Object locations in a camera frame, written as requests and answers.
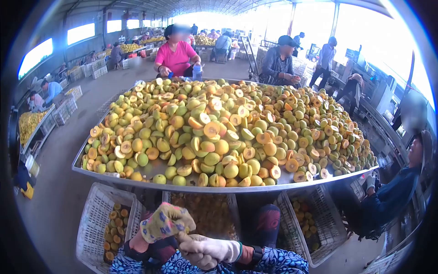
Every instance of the pink shirt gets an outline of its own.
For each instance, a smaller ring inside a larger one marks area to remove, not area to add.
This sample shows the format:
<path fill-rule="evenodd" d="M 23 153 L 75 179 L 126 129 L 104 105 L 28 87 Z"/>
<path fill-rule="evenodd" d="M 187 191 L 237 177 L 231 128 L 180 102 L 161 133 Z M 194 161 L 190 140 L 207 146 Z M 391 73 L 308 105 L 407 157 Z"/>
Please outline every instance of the pink shirt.
<path fill-rule="evenodd" d="M 168 67 L 174 76 L 183 76 L 190 67 L 190 58 L 195 55 L 195 50 L 186 41 L 179 41 L 175 52 L 170 49 L 169 43 L 165 43 L 158 50 L 155 62 Z"/>

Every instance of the plastic bottle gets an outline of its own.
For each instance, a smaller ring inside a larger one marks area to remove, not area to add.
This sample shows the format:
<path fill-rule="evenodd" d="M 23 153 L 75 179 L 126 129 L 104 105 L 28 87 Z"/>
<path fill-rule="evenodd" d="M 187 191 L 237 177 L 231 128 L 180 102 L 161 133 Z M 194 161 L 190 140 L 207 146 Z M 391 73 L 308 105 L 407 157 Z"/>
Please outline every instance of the plastic bottle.
<path fill-rule="evenodd" d="M 200 65 L 193 66 L 193 81 L 202 82 L 202 67 Z"/>

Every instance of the warehouse roof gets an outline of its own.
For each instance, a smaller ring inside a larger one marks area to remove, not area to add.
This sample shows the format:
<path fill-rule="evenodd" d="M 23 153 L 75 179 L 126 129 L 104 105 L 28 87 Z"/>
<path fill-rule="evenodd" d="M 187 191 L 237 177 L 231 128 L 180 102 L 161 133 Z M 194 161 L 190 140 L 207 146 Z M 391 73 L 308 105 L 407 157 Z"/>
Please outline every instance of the warehouse roof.
<path fill-rule="evenodd" d="M 155 14 L 160 17 L 173 17 L 199 11 L 237 15 L 275 2 L 292 4 L 306 2 L 306 0 L 63 0 L 58 12 L 59 15 L 64 16 L 101 11 L 107 8 L 138 13 L 145 11 L 148 15 Z M 338 0 L 337 2 L 353 4 L 389 15 L 379 0 Z"/>

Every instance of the white shirt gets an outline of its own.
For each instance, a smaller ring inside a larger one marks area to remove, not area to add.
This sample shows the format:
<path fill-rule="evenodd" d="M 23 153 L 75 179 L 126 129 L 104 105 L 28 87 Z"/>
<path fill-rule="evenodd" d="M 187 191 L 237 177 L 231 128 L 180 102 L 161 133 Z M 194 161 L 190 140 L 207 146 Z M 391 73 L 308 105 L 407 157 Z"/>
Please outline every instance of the white shirt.
<path fill-rule="evenodd" d="M 321 51 L 319 52 L 318 65 L 321 65 L 321 68 L 323 69 L 328 69 L 328 71 L 332 71 L 332 63 L 335 54 L 335 48 L 332 48 L 329 44 L 324 44 Z"/>

